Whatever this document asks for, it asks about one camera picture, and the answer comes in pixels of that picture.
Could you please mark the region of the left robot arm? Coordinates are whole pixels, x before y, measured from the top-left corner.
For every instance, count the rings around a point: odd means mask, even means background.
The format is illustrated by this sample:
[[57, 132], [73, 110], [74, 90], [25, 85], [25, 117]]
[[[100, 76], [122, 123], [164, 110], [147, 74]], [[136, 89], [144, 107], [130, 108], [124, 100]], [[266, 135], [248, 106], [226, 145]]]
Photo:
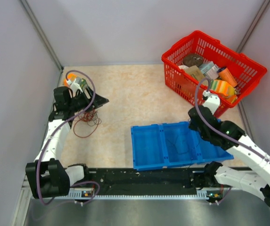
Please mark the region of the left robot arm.
[[61, 86], [54, 89], [55, 102], [48, 118], [48, 132], [42, 148], [35, 158], [25, 167], [25, 173], [35, 199], [66, 196], [77, 183], [87, 186], [91, 176], [84, 163], [64, 168], [59, 160], [65, 140], [72, 129], [76, 113], [89, 113], [107, 104], [109, 100], [90, 88], [71, 90]]

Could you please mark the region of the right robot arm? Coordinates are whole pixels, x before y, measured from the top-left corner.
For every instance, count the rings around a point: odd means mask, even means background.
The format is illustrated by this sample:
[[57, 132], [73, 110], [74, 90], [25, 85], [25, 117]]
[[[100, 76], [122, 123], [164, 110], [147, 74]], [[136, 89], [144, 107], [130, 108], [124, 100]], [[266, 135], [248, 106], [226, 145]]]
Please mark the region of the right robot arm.
[[219, 121], [208, 107], [189, 110], [189, 128], [204, 141], [239, 158], [256, 174], [250, 175], [213, 161], [204, 167], [203, 186], [227, 185], [257, 196], [270, 207], [270, 155], [257, 146], [235, 123]]

